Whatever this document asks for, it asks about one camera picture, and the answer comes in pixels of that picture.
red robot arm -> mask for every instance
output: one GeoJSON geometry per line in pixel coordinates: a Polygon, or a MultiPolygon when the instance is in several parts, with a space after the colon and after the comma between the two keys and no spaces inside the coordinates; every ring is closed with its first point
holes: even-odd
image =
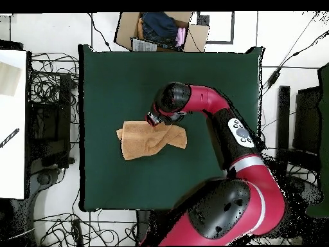
{"type": "MultiPolygon", "coordinates": [[[[227,99],[209,87],[173,82],[157,93],[146,120],[152,126],[172,124],[193,111],[206,116],[219,167],[227,171],[227,179],[206,185],[202,196],[163,229],[155,245],[227,245],[247,233],[270,232],[282,220],[285,200],[227,99]]],[[[150,245],[148,236],[142,245],[150,245]]]]}

black cable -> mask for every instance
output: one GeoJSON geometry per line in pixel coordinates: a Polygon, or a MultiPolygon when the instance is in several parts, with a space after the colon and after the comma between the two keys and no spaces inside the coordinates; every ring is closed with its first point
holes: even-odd
{"type": "Polygon", "coordinates": [[[193,36],[192,36],[192,34],[191,34],[191,30],[188,30],[188,33],[191,35],[191,38],[192,38],[192,40],[193,40],[193,42],[194,42],[194,45],[197,47],[198,51],[202,53],[203,51],[201,51],[201,50],[198,48],[197,44],[196,44],[195,41],[194,41],[194,38],[193,38],[193,36]]]}
{"type": "Polygon", "coordinates": [[[109,43],[105,40],[103,33],[100,32],[100,31],[95,27],[95,23],[94,23],[94,19],[93,19],[92,15],[89,14],[88,12],[87,12],[87,14],[88,14],[89,17],[91,18],[91,23],[93,24],[93,28],[94,28],[94,30],[96,30],[96,31],[102,36],[102,38],[103,38],[103,40],[104,40],[104,43],[105,43],[106,46],[110,49],[110,51],[112,51],[111,48],[110,48],[109,43]]]}
{"type": "Polygon", "coordinates": [[[63,180],[64,180],[64,177],[65,177],[65,173],[66,173],[66,169],[64,169],[64,173],[63,173],[63,177],[62,177],[62,180],[60,180],[59,182],[56,182],[56,183],[55,183],[55,185],[56,185],[56,184],[59,184],[61,181],[63,181],[63,180]]]}
{"type": "Polygon", "coordinates": [[[273,84],[275,84],[275,82],[277,81],[279,75],[280,75],[280,71],[282,69],[282,66],[288,61],[290,60],[292,57],[295,57],[297,56],[298,54],[300,54],[301,52],[309,49],[311,46],[313,46],[314,44],[317,43],[317,41],[319,39],[322,39],[324,37],[326,37],[327,35],[329,34],[329,30],[327,30],[326,32],[322,33],[318,38],[316,38],[312,44],[310,44],[308,47],[304,48],[303,50],[300,50],[298,52],[295,52],[294,54],[292,54],[287,60],[285,60],[274,72],[273,74],[269,77],[269,79],[267,80],[267,82],[269,83],[269,87],[267,88],[266,92],[263,94],[265,95],[269,90],[270,88],[273,86],[273,84]]]}
{"type": "Polygon", "coordinates": [[[273,124],[274,122],[277,122],[277,121],[278,121],[278,119],[275,119],[275,120],[273,120],[271,123],[267,124],[265,127],[263,127],[261,133],[264,131],[264,129],[265,129],[267,126],[269,126],[270,124],[273,124]]]}

green tablecloth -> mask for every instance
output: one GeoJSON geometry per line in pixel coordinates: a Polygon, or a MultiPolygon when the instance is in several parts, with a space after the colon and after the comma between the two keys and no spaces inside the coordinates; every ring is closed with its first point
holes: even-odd
{"type": "Polygon", "coordinates": [[[329,63],[318,70],[319,85],[322,88],[323,97],[319,102],[322,117],[321,128],[321,190],[323,202],[307,208],[307,214],[312,217],[329,217],[329,63]]]}
{"type": "Polygon", "coordinates": [[[79,46],[79,56],[84,80],[80,151],[85,152],[80,207],[87,211],[170,209],[201,181],[222,175],[200,113],[179,124],[188,137],[185,150],[167,145],[155,156],[123,159],[116,130],[125,120],[143,120],[156,91],[168,82],[221,90],[256,132],[261,48],[246,54],[95,53],[79,46]]]}

tangled wires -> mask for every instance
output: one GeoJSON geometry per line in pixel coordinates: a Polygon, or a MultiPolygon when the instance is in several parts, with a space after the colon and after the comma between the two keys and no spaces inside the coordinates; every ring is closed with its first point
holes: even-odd
{"type": "Polygon", "coordinates": [[[65,216],[64,219],[56,219],[53,225],[46,231],[46,234],[40,239],[40,246],[57,246],[57,247],[77,247],[77,246],[86,246],[91,244],[91,241],[95,240],[96,238],[99,238],[99,240],[102,242],[104,246],[119,246],[124,240],[131,239],[134,242],[137,242],[136,239],[136,226],[137,223],[133,223],[131,228],[125,229],[126,236],[122,239],[120,239],[118,233],[115,230],[111,229],[101,229],[100,228],[100,221],[99,216],[102,212],[98,213],[97,216],[97,225],[98,228],[95,228],[91,222],[85,222],[81,220],[74,211],[74,205],[76,203],[76,200],[78,199],[78,194],[76,195],[75,201],[72,205],[72,213],[63,213],[53,216],[48,216],[42,219],[35,220],[36,221],[46,221],[50,217],[61,217],[65,216]],[[85,234],[83,234],[82,228],[77,228],[75,222],[79,222],[82,224],[82,226],[86,226],[89,231],[85,234]],[[103,235],[105,233],[110,233],[112,239],[110,241],[106,241],[103,238],[103,235]],[[46,239],[50,236],[55,237],[55,242],[51,242],[49,244],[46,244],[46,239]]]}

